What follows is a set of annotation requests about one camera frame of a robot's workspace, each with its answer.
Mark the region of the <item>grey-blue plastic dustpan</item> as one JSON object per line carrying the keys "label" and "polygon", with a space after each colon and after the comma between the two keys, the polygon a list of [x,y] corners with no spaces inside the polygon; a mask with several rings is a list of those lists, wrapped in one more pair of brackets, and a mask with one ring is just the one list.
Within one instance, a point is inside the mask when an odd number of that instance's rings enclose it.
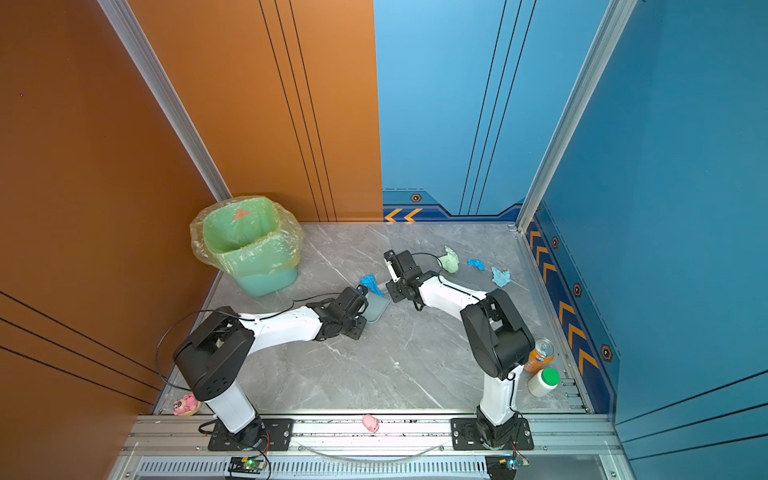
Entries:
{"label": "grey-blue plastic dustpan", "polygon": [[367,305],[362,313],[368,324],[376,323],[391,304],[389,298],[369,292],[366,295]]}

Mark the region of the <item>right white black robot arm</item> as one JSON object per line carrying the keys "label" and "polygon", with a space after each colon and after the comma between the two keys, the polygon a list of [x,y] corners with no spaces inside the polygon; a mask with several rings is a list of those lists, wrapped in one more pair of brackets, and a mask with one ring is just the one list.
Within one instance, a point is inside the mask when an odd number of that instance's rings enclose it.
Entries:
{"label": "right white black robot arm", "polygon": [[389,250],[384,260],[391,276],[386,287],[394,302],[408,300],[418,311],[440,310],[462,323],[473,358],[484,373],[476,411],[478,434],[490,449],[511,447],[523,432],[517,396],[535,339],[508,293],[458,286],[438,272],[422,270],[409,251]]}

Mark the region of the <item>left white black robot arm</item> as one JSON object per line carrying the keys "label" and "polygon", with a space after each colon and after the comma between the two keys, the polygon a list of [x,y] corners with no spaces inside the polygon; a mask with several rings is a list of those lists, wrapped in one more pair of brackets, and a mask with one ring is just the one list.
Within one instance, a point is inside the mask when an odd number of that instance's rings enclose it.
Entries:
{"label": "left white black robot arm", "polygon": [[294,342],[322,342],[337,336],[357,340],[367,320],[368,289],[347,287],[339,295],[279,313],[209,312],[177,347],[173,360],[197,400],[224,428],[238,434],[255,424],[257,411],[237,382],[252,354]]}

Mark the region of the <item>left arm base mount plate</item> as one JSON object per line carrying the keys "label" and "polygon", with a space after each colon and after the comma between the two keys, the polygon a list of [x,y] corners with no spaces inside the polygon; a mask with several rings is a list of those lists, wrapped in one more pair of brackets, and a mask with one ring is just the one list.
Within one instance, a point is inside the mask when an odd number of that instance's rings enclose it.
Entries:
{"label": "left arm base mount plate", "polygon": [[205,422],[198,431],[209,437],[209,451],[267,453],[287,451],[293,429],[291,418],[257,417],[238,433],[230,432],[221,420]]}

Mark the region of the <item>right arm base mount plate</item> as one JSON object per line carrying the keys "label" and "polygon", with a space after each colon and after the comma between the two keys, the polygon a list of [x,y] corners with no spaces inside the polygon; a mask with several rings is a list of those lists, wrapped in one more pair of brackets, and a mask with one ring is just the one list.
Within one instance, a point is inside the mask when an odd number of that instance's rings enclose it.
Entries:
{"label": "right arm base mount plate", "polygon": [[526,418],[514,415],[500,426],[484,418],[452,418],[452,445],[455,450],[517,450],[535,448],[533,434]]}

